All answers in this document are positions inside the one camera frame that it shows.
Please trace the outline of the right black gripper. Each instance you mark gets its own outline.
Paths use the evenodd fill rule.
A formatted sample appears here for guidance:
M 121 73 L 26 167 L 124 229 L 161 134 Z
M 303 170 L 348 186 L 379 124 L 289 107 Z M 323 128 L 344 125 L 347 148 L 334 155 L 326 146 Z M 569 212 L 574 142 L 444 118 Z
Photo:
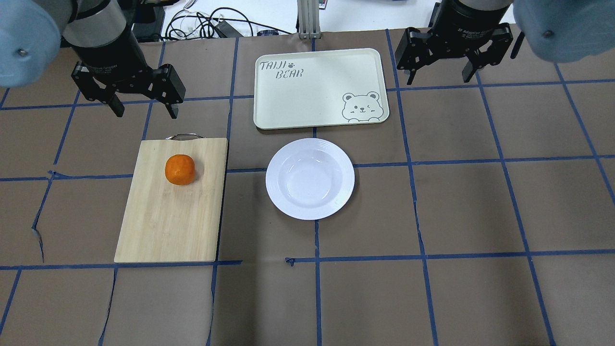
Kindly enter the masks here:
M 464 83 L 488 65 L 499 65 L 509 50 L 513 34 L 502 21 L 511 0 L 441 0 L 432 11 L 428 28 L 408 27 L 395 50 L 395 65 L 406 71 L 406 85 L 417 71 L 436 61 L 460 59 Z

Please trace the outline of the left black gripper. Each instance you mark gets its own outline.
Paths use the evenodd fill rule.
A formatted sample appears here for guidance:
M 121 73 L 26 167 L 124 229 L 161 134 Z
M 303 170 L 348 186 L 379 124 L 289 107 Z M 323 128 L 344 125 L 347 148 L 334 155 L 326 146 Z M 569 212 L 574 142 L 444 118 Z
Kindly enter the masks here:
M 101 101 L 121 118 L 125 107 L 117 93 L 142 95 L 165 104 L 169 116 L 178 118 L 185 85 L 171 64 L 157 69 L 148 65 L 131 30 L 125 29 L 116 39 L 98 47 L 71 47 L 80 59 L 71 77 L 87 100 Z

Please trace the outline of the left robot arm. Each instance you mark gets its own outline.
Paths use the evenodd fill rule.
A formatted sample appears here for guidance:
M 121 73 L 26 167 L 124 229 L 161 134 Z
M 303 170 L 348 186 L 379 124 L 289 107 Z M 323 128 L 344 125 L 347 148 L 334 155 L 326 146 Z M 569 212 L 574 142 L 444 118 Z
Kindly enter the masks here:
M 171 64 L 152 68 L 132 26 L 147 8 L 171 0 L 3 0 L 0 3 L 1 85 L 37 81 L 57 56 L 62 41 L 79 57 L 71 79 L 89 101 L 100 101 L 117 117 L 118 93 L 139 94 L 178 116 L 186 87 Z

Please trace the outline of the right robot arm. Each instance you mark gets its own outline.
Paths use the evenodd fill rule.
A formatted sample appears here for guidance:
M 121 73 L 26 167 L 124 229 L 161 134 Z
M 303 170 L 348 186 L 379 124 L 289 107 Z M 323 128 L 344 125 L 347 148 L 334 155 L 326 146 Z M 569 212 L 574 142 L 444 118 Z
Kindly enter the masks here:
M 422 67 L 465 57 L 467 83 L 506 53 L 516 58 L 524 41 L 543 61 L 577 62 L 614 47 L 614 10 L 612 0 L 442 0 L 428 31 L 404 30 L 395 65 L 411 85 Z

